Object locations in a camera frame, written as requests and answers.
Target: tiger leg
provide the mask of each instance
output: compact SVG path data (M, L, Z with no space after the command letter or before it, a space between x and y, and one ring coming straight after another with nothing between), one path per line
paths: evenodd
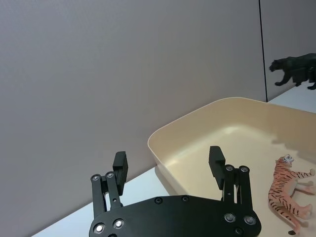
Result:
M288 211L285 209L285 207L276 205L279 204L277 201L269 199L270 206L276 210L278 215L282 216L284 219L286 219L288 222L292 223L294 225L294 229L289 231L289 235L296 235L300 233L301 229L301 223L295 218L295 216L291 213L288 213Z
M310 218L313 206L300 206L290 196L283 196L280 198L280 203L292 214L307 220Z
M309 194L316 194L316 186L305 186L305 185L297 184L295 189L304 191Z

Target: tiger head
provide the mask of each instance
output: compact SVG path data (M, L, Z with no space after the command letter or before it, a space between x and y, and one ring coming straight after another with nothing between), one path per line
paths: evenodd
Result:
M280 163L283 166L292 167L292 162L294 161L294 158L287 154L283 157L280 157L278 160L276 160L276 163Z
M271 72L274 72L275 70L280 70L282 69L283 67L283 63L282 63L282 60L281 59L278 59L278 60L274 60L272 63L271 63L271 66L269 66L269 69Z

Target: toy tiger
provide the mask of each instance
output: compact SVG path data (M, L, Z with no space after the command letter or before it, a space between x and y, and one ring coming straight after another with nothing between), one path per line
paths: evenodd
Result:
M291 195L294 189L301 190L310 194L316 193L315 186L304 186L297 183L298 179L303 179L315 175L315 170L311 169L309 173L291 171L294 159L290 155L285 155L276 160L276 167L273 174L273 183L270 187L268 198L269 205L277 213L294 225L294 229L289 231L290 235L299 234L301 224L295 218L309 219L313 206L299 206Z

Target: white table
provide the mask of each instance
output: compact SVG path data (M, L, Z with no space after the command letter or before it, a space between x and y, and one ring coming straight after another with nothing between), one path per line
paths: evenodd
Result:
M310 84L303 83L283 93L269 103L283 105L299 110L316 113L316 91L307 90ZM157 196L168 196L167 187L162 184L155 168L127 182L121 202L130 205ZM47 227L33 237L87 237L93 221L92 203Z

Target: cream plastic tray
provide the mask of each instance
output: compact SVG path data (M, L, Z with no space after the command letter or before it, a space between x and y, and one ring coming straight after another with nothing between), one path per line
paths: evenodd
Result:
M291 227L268 207L275 160L291 154L292 170L316 169L316 114L244 98L215 101L154 132L148 146L159 170L178 194L220 199L208 165L210 146L220 146L226 164L250 168L253 208L261 237L288 237ZM315 181L316 176L300 182ZM316 196L296 191L300 205ZM316 215L301 228L301 237L316 236Z

